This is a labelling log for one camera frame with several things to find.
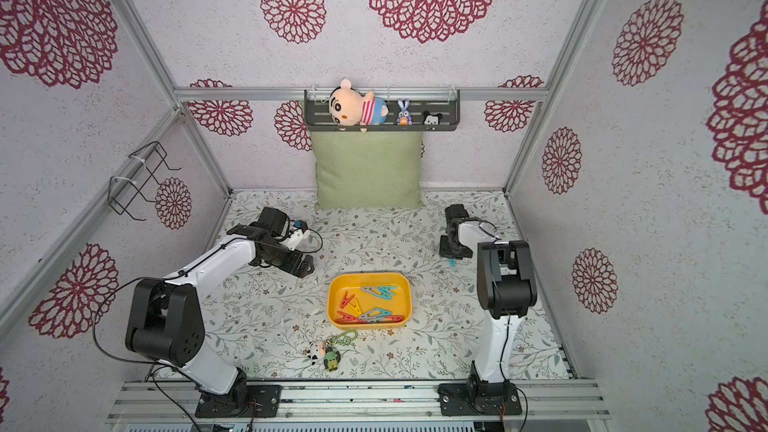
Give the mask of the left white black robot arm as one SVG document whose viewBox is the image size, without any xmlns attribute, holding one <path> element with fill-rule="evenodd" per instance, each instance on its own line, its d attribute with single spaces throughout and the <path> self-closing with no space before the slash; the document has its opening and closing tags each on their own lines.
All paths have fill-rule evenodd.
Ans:
<svg viewBox="0 0 768 432">
<path fill-rule="evenodd" d="M 126 348 L 172 366 L 202 391 L 224 396 L 244 374 L 206 343 L 201 301 L 246 265 L 275 267 L 297 278 L 314 272 L 299 246 L 312 230 L 302 220 L 264 208 L 256 221 L 237 224 L 222 241 L 179 271 L 145 278 L 134 289 Z"/>
</svg>

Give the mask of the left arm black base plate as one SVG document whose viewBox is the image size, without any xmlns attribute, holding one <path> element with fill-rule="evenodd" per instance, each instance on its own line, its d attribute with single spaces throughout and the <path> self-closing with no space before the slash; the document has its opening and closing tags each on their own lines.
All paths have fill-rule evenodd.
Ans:
<svg viewBox="0 0 768 432">
<path fill-rule="evenodd" d="M 279 385 L 243 385 L 228 394 L 202 392 L 194 412 L 195 418 L 274 418 L 280 404 Z"/>
</svg>

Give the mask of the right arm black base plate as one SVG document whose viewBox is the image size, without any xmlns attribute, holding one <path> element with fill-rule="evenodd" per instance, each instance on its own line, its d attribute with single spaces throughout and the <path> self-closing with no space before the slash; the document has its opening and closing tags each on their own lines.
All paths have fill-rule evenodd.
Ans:
<svg viewBox="0 0 768 432">
<path fill-rule="evenodd" d="M 442 383 L 437 392 L 443 416 L 523 414 L 518 389 L 510 381 Z"/>
</svg>

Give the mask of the yellow plastic storage box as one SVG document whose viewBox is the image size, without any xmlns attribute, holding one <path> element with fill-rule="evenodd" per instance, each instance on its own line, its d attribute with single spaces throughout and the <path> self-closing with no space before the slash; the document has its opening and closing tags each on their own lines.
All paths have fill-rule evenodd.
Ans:
<svg viewBox="0 0 768 432">
<path fill-rule="evenodd" d="M 374 298 L 360 291 L 362 286 L 396 286 L 398 295 L 390 301 Z M 371 308 L 379 307 L 392 312 L 392 315 L 402 315 L 405 320 L 401 323 L 365 323 L 345 307 L 340 308 L 340 303 L 345 292 L 354 294 L 362 313 Z M 413 301 L 411 284 L 408 279 L 397 272 L 358 272 L 347 273 L 336 277 L 330 284 L 327 298 L 327 317 L 330 323 L 339 329 L 368 330 L 391 329 L 402 327 L 411 318 Z"/>
</svg>

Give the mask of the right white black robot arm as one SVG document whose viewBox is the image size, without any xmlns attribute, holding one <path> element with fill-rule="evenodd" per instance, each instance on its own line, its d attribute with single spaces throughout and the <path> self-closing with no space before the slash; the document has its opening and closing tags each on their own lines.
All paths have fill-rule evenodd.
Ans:
<svg viewBox="0 0 768 432">
<path fill-rule="evenodd" d="M 512 397 L 509 362 L 513 340 L 538 300 L 529 244 L 499 238 L 485 228 L 485 220 L 470 216 L 461 204 L 448 206 L 445 218 L 439 255 L 474 261 L 477 299 L 485 311 L 483 336 L 470 368 L 466 396 L 474 401 L 508 400 Z"/>
</svg>

